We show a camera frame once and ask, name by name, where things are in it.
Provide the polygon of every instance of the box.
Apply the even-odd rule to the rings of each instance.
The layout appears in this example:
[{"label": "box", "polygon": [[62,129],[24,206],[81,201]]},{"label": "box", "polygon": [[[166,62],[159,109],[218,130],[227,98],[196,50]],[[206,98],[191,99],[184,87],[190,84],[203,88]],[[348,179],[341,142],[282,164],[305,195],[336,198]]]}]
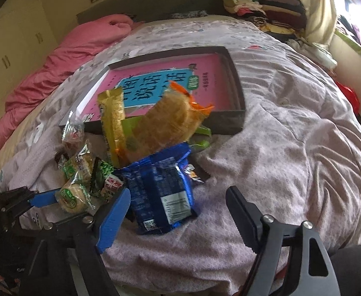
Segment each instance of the box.
[{"label": "box", "polygon": [[[202,106],[214,105],[203,125],[213,134],[236,134],[245,119],[245,99],[238,73],[225,47],[167,50],[106,66],[86,86],[70,111],[82,116],[85,131],[102,134],[97,95],[122,86],[126,117],[145,114],[169,84],[184,86]],[[60,122],[63,127],[69,112]]]}]

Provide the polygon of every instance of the stack of folded clothes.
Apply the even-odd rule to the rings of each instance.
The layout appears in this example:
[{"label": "stack of folded clothes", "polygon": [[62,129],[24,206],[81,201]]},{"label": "stack of folded clothes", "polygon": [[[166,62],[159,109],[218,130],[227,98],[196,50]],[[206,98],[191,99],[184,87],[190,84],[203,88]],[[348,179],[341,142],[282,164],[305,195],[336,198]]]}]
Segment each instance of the stack of folded clothes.
[{"label": "stack of folded clothes", "polygon": [[282,42],[302,36],[306,27],[305,10],[299,0],[223,0],[223,4],[229,13]]}]

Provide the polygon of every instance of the red plastic bag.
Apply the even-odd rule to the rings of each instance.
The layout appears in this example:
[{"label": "red plastic bag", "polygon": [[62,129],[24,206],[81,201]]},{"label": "red plastic bag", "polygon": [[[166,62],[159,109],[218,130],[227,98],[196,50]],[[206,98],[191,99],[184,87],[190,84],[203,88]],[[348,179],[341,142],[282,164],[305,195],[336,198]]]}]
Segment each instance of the red plastic bag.
[{"label": "red plastic bag", "polygon": [[360,110],[360,101],[355,91],[349,87],[344,86],[343,84],[340,84],[338,81],[335,81],[335,84],[345,95],[346,99],[348,99],[349,102],[351,103],[355,115],[358,115]]}]

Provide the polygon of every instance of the wrinkled blanket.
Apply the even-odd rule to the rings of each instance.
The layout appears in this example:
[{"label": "wrinkled blanket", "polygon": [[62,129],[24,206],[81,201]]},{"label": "wrinkled blanket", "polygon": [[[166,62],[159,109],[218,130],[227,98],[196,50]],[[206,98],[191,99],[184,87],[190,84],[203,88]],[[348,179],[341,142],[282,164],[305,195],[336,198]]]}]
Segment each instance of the wrinkled blanket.
[{"label": "wrinkled blanket", "polygon": [[[98,54],[52,95],[0,175],[0,191],[61,186],[54,155],[57,127],[83,87],[108,61],[172,48],[225,46],[246,100],[244,130],[215,136],[197,157],[211,178],[194,190],[200,215],[161,236],[139,236],[124,221],[103,261],[115,282],[155,291],[231,295],[255,255],[225,205],[237,185],[262,213],[300,224],[308,219],[328,249],[361,243],[361,126],[350,103],[320,68],[248,22],[222,17],[148,25]],[[90,136],[96,142],[100,136]],[[31,209],[23,227],[66,215],[56,205]],[[279,263],[286,262],[283,251]]]},{"label": "wrinkled blanket", "polygon": [[66,78],[111,44],[131,32],[133,21],[113,14],[73,29],[47,57],[42,68],[28,75],[5,101],[0,119],[0,150],[24,118]]}]

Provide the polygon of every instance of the yellow wrapper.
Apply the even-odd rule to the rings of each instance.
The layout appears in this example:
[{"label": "yellow wrapper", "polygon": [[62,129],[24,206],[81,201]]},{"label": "yellow wrapper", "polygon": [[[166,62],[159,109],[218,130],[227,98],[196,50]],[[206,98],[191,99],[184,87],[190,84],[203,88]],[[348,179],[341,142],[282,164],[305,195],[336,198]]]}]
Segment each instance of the yellow wrapper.
[{"label": "yellow wrapper", "polygon": [[163,97],[141,117],[127,137],[127,157],[137,161],[189,140],[212,106],[203,108],[181,86],[171,83]]},{"label": "yellow wrapper", "polygon": [[97,97],[101,112],[101,123],[104,138],[109,150],[109,158],[116,168],[124,166],[125,162],[119,157],[124,151],[125,137],[123,133],[122,120],[125,119],[123,89],[118,87],[106,90]]}]

